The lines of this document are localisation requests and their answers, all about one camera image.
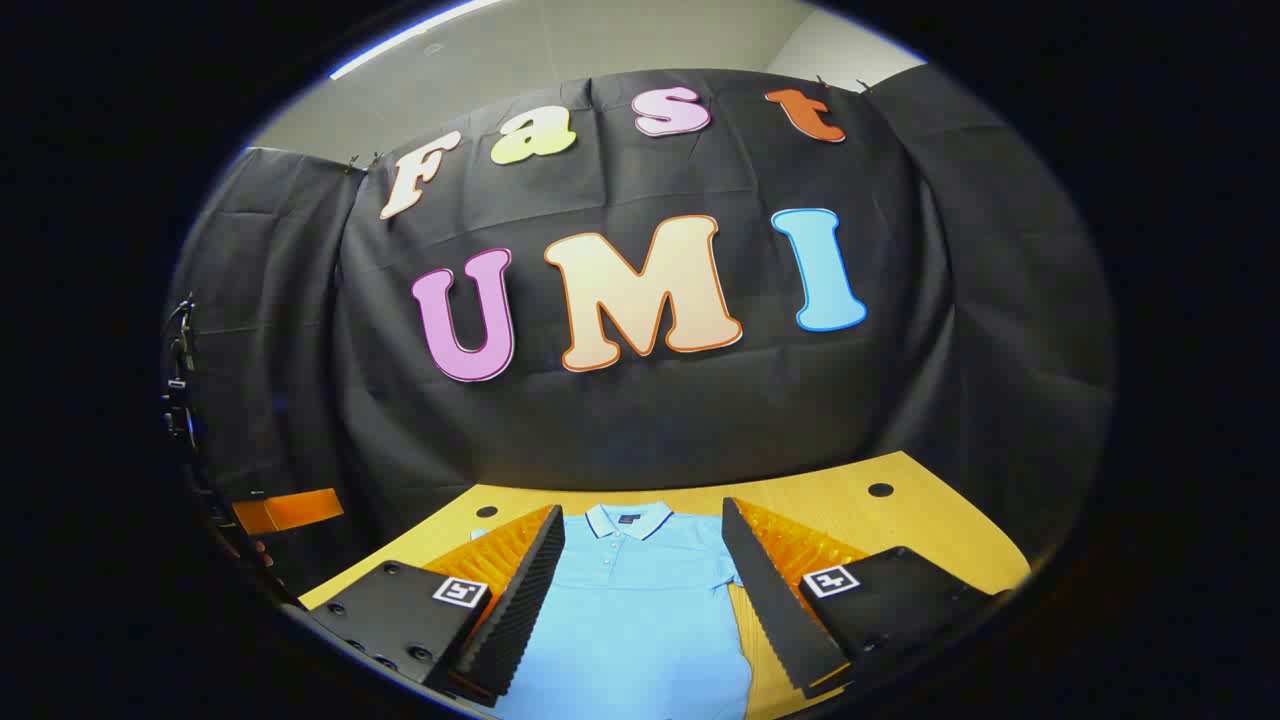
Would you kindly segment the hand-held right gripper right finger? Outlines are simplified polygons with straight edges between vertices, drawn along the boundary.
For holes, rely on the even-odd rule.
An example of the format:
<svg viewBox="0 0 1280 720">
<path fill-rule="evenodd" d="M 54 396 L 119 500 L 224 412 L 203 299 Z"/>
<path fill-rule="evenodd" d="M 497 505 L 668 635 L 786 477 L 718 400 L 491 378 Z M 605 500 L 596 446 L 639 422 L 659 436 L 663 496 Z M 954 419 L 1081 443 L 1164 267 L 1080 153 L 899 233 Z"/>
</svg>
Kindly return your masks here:
<svg viewBox="0 0 1280 720">
<path fill-rule="evenodd" d="M 741 497 L 723 537 L 762 630 L 804 697 L 918 676 L 1016 584 L 1016 547 L 960 500 L 868 497 L 822 530 Z"/>
</svg>

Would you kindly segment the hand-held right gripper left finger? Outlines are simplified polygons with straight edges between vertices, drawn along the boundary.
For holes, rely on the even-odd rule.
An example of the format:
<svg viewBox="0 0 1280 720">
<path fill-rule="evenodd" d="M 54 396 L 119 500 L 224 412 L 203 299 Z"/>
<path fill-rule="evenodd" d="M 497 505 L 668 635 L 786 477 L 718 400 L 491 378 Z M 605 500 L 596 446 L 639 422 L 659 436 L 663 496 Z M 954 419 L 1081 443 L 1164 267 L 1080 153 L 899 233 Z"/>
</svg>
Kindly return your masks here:
<svg viewBox="0 0 1280 720">
<path fill-rule="evenodd" d="M 330 647 L 440 703 L 493 708 L 506 696 L 566 543 L 559 505 L 457 503 L 302 598 Z"/>
</svg>

